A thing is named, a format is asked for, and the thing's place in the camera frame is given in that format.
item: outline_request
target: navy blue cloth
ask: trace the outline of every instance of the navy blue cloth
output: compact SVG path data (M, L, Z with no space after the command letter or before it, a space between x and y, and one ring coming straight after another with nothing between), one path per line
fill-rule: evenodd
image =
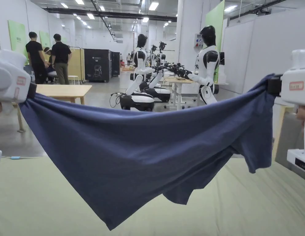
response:
M233 154L244 156L251 173L270 167L272 76L233 99L174 112L97 108L41 94L20 108L50 159L112 230L160 194L187 204Z

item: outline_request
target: wooden partition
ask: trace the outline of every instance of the wooden partition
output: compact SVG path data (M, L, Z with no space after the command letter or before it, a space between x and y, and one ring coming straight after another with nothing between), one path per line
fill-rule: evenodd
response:
M81 48L70 48L72 58L68 66L69 76L78 76L79 80L85 81L85 54Z

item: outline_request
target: man in black shirt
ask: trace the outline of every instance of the man in black shirt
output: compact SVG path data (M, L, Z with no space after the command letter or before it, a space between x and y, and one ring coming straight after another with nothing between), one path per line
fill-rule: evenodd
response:
M72 54L69 46L62 43L59 34L54 35L56 43L52 47L52 65L55 68L60 84L69 84L68 80L68 64Z
M29 37L31 41L25 46L27 55L29 57L29 63L34 70L35 83L43 84L47 78L47 65L43 56L42 44L36 41L37 34L35 32L30 32Z

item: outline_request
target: dark pants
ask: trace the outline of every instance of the dark pants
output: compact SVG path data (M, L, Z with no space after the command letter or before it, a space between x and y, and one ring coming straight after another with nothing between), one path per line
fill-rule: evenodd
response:
M68 80L68 64L55 63L55 70L60 84L69 84Z
M43 84L47 78L47 71L44 64L32 64L36 84Z

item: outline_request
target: cable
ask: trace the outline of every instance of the cable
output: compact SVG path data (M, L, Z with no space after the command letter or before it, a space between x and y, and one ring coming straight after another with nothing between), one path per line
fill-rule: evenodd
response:
M123 96L123 95L126 95L126 93L120 93L120 92L115 92L115 93L112 93L111 94L111 97L110 97L110 106L112 107L112 108L115 108L118 104L120 104L120 102L121 102L121 96ZM112 104L111 104L111 98L112 98L112 96L114 95L114 94L116 94L116 100L115 100L115 106L112 106Z

